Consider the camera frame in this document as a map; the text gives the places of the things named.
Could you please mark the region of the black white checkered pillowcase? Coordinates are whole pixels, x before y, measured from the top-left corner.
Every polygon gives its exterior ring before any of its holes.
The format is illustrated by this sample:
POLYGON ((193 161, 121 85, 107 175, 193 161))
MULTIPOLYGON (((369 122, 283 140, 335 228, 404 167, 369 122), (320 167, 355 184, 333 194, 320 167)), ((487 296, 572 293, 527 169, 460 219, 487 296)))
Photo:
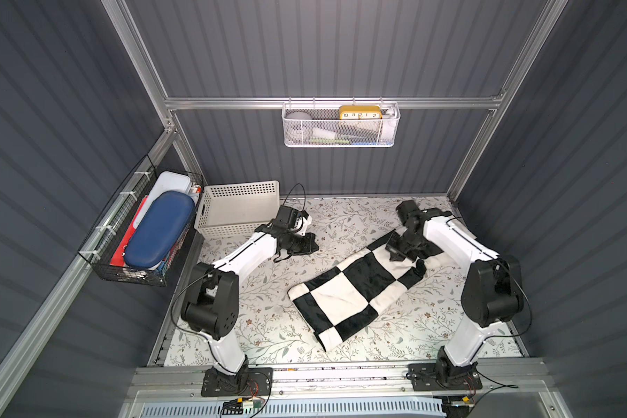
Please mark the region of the black white checkered pillowcase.
POLYGON ((381 316, 427 273, 452 262, 441 249, 414 261, 391 261, 393 230, 312 280, 287 292, 327 353, 381 316))

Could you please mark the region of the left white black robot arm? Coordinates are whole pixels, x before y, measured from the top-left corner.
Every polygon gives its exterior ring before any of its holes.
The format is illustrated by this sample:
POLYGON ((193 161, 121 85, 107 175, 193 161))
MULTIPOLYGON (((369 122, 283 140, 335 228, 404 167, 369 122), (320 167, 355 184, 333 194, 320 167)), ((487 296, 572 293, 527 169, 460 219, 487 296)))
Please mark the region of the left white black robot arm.
POLYGON ((228 256, 193 268, 193 278, 183 293, 180 318, 207 340, 218 372, 236 376, 247 368, 247 357, 233 331, 239 318, 243 281, 260 264, 281 253, 291 258, 317 252, 315 238, 311 232, 261 227, 228 256))

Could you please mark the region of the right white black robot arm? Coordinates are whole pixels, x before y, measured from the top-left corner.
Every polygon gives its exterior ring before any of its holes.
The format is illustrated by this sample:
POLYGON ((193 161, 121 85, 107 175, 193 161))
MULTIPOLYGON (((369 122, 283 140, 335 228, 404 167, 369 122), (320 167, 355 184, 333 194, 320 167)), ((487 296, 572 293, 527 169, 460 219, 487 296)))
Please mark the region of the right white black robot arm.
POLYGON ((388 239, 392 261, 415 261, 439 249, 467 275, 461 296, 463 320, 437 363, 469 369, 485 341, 499 338, 503 323, 524 309, 520 263, 481 244, 452 212, 421 209, 414 200, 400 203, 396 211, 404 231, 388 239))

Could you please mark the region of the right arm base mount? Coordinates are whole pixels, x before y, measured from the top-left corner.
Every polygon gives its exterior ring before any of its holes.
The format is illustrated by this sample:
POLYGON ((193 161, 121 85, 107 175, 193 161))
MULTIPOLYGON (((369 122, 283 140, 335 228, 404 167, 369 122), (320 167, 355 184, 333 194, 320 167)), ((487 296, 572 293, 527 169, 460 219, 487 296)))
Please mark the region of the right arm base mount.
POLYGON ((414 363, 408 366, 406 378, 416 392, 425 391, 468 391, 482 389, 482 380, 477 364, 456 367, 447 362, 414 363))

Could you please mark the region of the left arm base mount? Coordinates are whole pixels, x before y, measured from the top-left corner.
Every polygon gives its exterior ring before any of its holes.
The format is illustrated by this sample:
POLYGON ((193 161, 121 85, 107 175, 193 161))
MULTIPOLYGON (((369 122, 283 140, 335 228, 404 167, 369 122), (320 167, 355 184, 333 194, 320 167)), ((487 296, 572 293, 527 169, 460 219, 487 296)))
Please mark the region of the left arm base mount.
POLYGON ((209 369, 204 374, 200 395, 207 398, 250 395, 263 397, 271 394, 272 386, 271 367, 251 367, 240 371, 236 376, 229 376, 217 369, 209 369))

